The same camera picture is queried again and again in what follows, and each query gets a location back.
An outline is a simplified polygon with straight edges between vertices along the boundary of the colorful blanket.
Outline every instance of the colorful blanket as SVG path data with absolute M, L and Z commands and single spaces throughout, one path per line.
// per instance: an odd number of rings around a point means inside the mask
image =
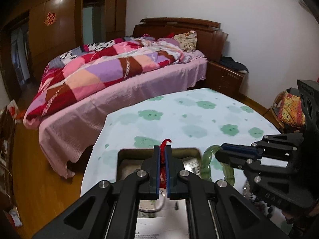
M 84 45 L 48 64 L 25 119 L 40 123 L 44 116 L 131 76 L 190 59 L 179 47 L 147 37 Z

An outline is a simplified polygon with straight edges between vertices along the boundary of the table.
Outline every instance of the table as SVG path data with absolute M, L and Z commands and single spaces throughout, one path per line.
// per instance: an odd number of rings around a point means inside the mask
M 251 145 L 264 134 L 280 133 L 250 107 L 209 88 L 158 96 L 107 116 L 84 174 L 81 195 L 100 180 L 115 182 L 117 153 L 123 148 L 153 148 L 171 139 L 172 148 L 195 147 L 203 154 L 211 145 Z M 216 159 L 211 161 L 211 170 L 212 181 L 224 178 Z M 234 177 L 234 188 L 242 192 L 243 171 L 235 169 Z M 285 225 L 279 210 L 272 221 Z

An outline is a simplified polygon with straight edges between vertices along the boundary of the red string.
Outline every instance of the red string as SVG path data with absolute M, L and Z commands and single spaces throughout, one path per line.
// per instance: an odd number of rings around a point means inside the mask
M 160 188 L 166 189 L 166 169 L 165 169 L 165 146 L 167 142 L 172 142 L 171 139 L 165 139 L 160 145 Z

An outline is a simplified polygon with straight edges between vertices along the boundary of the pink bed skirt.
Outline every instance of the pink bed skirt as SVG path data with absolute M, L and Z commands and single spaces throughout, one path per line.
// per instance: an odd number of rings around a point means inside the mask
M 185 91 L 206 76 L 207 59 L 167 66 L 112 85 L 44 119 L 39 126 L 41 149 L 60 176 L 74 172 L 66 163 L 77 162 L 95 144 L 107 114 L 141 101 Z

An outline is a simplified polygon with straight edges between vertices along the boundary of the nightstand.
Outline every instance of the nightstand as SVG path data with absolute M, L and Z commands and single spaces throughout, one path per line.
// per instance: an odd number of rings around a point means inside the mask
M 233 71 L 217 62 L 207 63 L 205 87 L 236 98 L 245 74 Z

